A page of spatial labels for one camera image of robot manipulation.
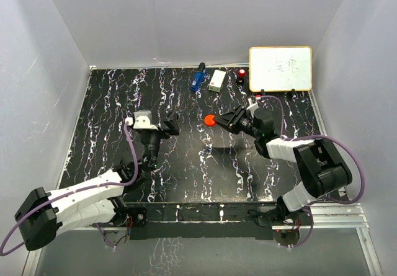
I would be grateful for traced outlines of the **red round case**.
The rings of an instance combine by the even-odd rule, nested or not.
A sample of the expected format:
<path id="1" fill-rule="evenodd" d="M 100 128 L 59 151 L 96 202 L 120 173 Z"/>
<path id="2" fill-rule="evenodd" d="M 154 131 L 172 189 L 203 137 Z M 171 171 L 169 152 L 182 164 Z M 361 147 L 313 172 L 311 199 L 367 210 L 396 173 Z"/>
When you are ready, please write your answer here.
<path id="1" fill-rule="evenodd" d="M 207 127 L 213 127 L 216 125 L 216 121 L 215 121 L 215 116 L 213 114 L 208 114 L 205 118 L 204 118 L 204 124 Z"/>

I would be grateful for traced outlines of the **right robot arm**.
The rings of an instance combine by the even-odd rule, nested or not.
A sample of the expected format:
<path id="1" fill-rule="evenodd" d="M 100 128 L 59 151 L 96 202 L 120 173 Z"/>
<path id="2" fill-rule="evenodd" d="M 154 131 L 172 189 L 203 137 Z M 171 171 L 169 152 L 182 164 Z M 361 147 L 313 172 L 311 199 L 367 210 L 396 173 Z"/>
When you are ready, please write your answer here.
<path id="1" fill-rule="evenodd" d="M 274 209 L 249 211 L 254 217 L 289 225 L 304 207 L 352 182 L 352 173 L 331 140 L 286 140 L 275 132 L 272 112 L 267 109 L 248 110 L 240 105 L 215 115 L 213 122 L 230 133 L 244 132 L 253 137 L 259 155 L 298 166 L 301 182 L 280 196 Z"/>

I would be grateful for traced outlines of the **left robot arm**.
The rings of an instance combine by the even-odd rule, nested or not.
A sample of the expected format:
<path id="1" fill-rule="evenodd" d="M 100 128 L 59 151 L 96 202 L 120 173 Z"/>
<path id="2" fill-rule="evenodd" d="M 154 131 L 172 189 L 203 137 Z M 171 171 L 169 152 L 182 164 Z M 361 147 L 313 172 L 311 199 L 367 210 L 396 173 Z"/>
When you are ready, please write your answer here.
<path id="1" fill-rule="evenodd" d="M 172 111 L 155 125 L 151 111 L 134 112 L 123 126 L 131 162 L 120 162 L 95 178 L 63 189 L 32 190 L 15 214 L 25 248 L 41 249 L 60 234 L 87 225 L 123 225 L 129 214 L 122 197 L 157 169 L 161 141 L 179 135 L 178 119 Z"/>

